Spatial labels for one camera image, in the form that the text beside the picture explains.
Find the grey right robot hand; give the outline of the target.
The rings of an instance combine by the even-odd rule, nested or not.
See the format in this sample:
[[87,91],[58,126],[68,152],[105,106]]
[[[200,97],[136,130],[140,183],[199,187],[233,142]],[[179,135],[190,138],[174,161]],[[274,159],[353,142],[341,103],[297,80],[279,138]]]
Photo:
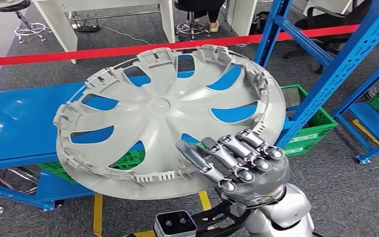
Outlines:
[[223,199],[254,208],[276,201],[285,190],[290,176],[286,155],[255,131],[244,129],[217,141],[205,137],[202,145],[206,156],[184,140],[176,142],[183,157],[216,185]]

